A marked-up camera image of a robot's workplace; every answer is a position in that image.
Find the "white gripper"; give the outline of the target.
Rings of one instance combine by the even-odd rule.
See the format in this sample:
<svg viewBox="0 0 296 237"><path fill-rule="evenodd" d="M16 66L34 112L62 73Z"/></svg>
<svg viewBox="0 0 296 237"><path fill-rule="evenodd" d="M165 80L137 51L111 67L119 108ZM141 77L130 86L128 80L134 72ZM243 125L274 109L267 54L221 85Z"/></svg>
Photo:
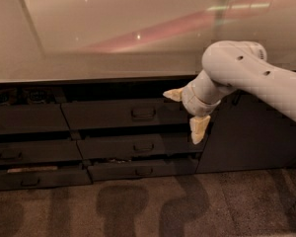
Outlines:
<svg viewBox="0 0 296 237"><path fill-rule="evenodd" d="M218 107L221 101L206 104L195 95L190 83L183 88L165 91L163 96L175 102L182 101L185 109L195 116L189 120L191 139L194 144L200 143L211 119L209 115Z"/></svg>

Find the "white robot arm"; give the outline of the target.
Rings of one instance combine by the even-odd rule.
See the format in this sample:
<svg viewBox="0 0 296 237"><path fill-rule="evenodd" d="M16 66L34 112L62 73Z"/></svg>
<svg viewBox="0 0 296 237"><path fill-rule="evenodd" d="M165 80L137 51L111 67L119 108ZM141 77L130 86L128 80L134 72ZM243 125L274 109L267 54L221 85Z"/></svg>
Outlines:
<svg viewBox="0 0 296 237"><path fill-rule="evenodd" d="M221 100L237 90L258 97L296 122L296 72L269 64L260 43L218 41L202 54L201 65L200 73L187 85L163 93L191 114L193 143L202 141L210 114Z"/></svg>

